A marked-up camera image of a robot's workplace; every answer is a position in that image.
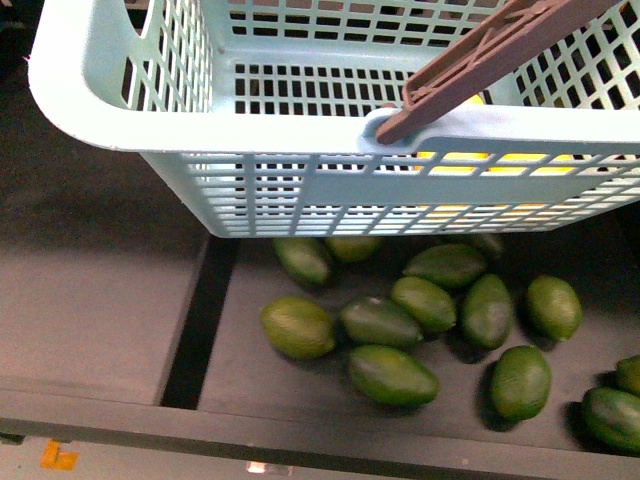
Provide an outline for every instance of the plastic basket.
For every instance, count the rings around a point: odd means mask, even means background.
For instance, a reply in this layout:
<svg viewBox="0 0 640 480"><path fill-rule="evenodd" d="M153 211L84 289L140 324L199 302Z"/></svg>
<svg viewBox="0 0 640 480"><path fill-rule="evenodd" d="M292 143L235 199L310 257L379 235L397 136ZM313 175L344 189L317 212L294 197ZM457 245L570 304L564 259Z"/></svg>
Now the plastic basket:
<svg viewBox="0 0 640 480"><path fill-rule="evenodd" d="M47 0L30 83L55 125L139 152L221 237L542 231L638 199L640 0L490 105L375 141L410 73L504 3L152 0L138 35L122 0Z"/></svg>

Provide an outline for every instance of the orange tag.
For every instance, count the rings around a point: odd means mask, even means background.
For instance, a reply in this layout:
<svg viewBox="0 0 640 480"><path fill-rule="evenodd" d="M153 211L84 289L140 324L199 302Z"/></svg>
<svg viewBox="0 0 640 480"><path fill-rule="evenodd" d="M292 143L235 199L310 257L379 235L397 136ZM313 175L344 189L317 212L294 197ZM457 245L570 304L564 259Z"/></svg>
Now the orange tag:
<svg viewBox="0 0 640 480"><path fill-rule="evenodd" d="M76 466L78 455L76 452L61 452L60 442L49 440L42 454L40 466L42 468L67 470L70 472Z"/></svg>

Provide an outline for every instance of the basket handle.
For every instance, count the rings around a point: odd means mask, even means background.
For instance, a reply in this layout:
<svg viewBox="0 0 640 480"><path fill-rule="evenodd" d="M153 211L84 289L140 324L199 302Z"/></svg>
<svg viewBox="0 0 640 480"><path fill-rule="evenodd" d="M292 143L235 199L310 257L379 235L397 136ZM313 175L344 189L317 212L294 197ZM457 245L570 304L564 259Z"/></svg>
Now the basket handle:
<svg viewBox="0 0 640 480"><path fill-rule="evenodd" d="M619 0L511 0L412 75L376 139L397 142L550 48Z"/></svg>

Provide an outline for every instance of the green fruit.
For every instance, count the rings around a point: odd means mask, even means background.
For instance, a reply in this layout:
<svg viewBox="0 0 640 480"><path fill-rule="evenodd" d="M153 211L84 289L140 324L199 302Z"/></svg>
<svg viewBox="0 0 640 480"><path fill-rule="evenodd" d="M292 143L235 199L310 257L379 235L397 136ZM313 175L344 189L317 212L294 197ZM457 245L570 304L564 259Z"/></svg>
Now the green fruit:
<svg viewBox="0 0 640 480"><path fill-rule="evenodd" d="M495 350L507 341L515 312L507 288L494 274L486 274L473 284L464 299L460 327L469 345Z"/></svg>
<svg viewBox="0 0 640 480"><path fill-rule="evenodd" d="M382 237L329 237L325 244L342 263L361 262L369 258L382 245Z"/></svg>
<svg viewBox="0 0 640 480"><path fill-rule="evenodd" d="M356 343L409 348L422 340L420 325L386 298L358 298L340 311L340 320Z"/></svg>
<svg viewBox="0 0 640 480"><path fill-rule="evenodd" d="M618 386L636 397L640 397L640 355L620 360L616 364Z"/></svg>
<svg viewBox="0 0 640 480"><path fill-rule="evenodd" d="M640 398L613 388L592 388L582 399L582 414L596 438L640 453Z"/></svg>
<svg viewBox="0 0 640 480"><path fill-rule="evenodd" d="M304 298L278 298L262 309L260 320L271 345L291 358L317 358L336 346L333 319Z"/></svg>
<svg viewBox="0 0 640 480"><path fill-rule="evenodd" d="M491 379L491 400L507 420L533 418L544 408L551 390L551 369L535 347L509 348Z"/></svg>
<svg viewBox="0 0 640 480"><path fill-rule="evenodd" d="M391 288L391 299L418 320L424 332L445 332L456 323L453 299L428 280L401 278Z"/></svg>
<svg viewBox="0 0 640 480"><path fill-rule="evenodd" d="M504 253L504 244L495 233L466 233L445 235L451 243L465 243L482 253L489 260L498 260Z"/></svg>
<svg viewBox="0 0 640 480"><path fill-rule="evenodd" d="M289 276L304 287L321 287L333 274L333 260L316 238L276 238L273 247Z"/></svg>
<svg viewBox="0 0 640 480"><path fill-rule="evenodd" d="M487 269L487 260L473 247L460 243L436 245L413 257L403 275L429 280L442 288L461 288Z"/></svg>
<svg viewBox="0 0 640 480"><path fill-rule="evenodd" d="M438 379L427 367L383 345L355 348L349 357L349 376L358 390L387 405L429 403L440 390Z"/></svg>
<svg viewBox="0 0 640 480"><path fill-rule="evenodd" d="M546 337L561 342L580 326L580 300L564 280L541 275L531 282L526 296L529 320Z"/></svg>

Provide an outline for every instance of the gray shelf surface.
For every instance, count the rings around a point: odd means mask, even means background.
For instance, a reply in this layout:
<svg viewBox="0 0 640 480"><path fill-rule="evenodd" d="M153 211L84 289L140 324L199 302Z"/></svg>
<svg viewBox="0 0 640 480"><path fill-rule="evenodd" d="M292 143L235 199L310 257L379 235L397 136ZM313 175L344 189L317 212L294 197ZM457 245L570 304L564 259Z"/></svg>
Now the gray shelf surface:
<svg viewBox="0 0 640 480"><path fill-rule="evenodd" d="M204 228L139 155L51 125L25 68L0 146L0 389L158 403Z"/></svg>
<svg viewBox="0 0 640 480"><path fill-rule="evenodd" d="M584 321L567 342L545 341L518 324L508 342L486 356L464 347L455 330L423 342L411 353L440 379L434 402L418 409L384 408L351 385L348 347L315 361L292 361L269 345L260 308L285 295L302 295L332 314L360 295L388 294L408 257L429 243L392 238L363 265L345 268L337 285L320 293L296 286L278 264L269 241L241 244L218 326L199 409L283 421L339 424L394 434L437 436L562 450L585 449L578 402L607 381L616 362L640 353L640 275L610 217L593 218L554 232L503 236L499 273L520 305L538 274L556 275L582 299ZM535 419L517 425L500 420L487 398L491 369L512 346L538 345L553 372L549 401ZM587 450L598 447L587 445Z"/></svg>

